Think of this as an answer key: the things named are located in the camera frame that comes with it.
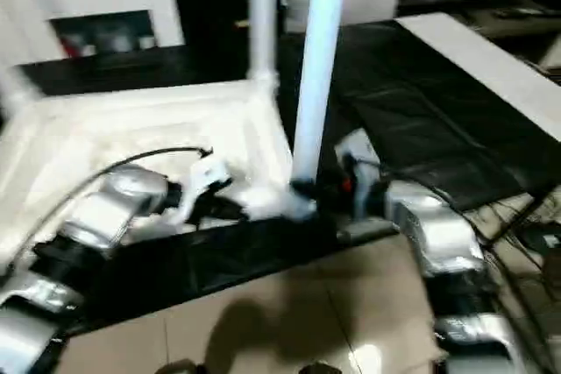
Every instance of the white cabinet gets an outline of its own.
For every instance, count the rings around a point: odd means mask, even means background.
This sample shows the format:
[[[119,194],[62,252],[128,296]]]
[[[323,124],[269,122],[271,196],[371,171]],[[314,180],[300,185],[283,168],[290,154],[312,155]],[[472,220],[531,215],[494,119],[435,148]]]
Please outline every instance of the white cabinet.
[[[1,2],[4,15],[12,26],[18,28],[20,34],[19,46],[16,50],[21,53],[13,56],[17,57],[17,64],[67,57],[50,24],[52,19],[147,11],[158,46],[183,44],[175,0],[1,0]]]

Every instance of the red component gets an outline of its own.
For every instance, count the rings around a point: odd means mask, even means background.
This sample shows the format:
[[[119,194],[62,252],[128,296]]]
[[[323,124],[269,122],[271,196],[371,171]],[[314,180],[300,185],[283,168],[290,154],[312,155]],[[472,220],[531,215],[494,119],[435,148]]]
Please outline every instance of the red component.
[[[352,189],[353,189],[352,180],[349,178],[344,179],[343,184],[341,184],[341,188],[343,188],[343,191],[346,193],[352,193]]]

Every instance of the tiled floor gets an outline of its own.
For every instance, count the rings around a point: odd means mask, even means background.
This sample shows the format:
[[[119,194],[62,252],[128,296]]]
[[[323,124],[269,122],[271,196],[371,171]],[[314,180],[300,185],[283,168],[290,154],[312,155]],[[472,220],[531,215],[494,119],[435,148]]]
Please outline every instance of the tiled floor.
[[[388,238],[74,339],[58,374],[422,374],[438,356],[408,244]]]

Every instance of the white pole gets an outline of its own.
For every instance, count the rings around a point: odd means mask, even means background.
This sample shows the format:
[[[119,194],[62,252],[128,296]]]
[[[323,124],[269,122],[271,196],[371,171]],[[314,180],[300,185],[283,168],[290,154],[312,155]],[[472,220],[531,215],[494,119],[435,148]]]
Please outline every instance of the white pole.
[[[274,48],[277,0],[249,0],[250,70],[249,79],[276,85]]]
[[[293,180],[315,180],[343,0],[310,0],[300,101],[296,119]]]

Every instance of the black cloth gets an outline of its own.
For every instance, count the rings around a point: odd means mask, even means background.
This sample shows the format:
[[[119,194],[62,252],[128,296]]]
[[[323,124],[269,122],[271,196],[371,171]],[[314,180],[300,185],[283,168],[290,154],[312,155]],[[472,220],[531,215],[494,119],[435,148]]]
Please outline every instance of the black cloth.
[[[279,105],[291,141],[303,41],[290,35],[280,47]],[[358,127],[382,162],[441,188],[463,210],[561,176],[557,140],[395,22],[341,29],[320,171],[336,165],[333,146]]]

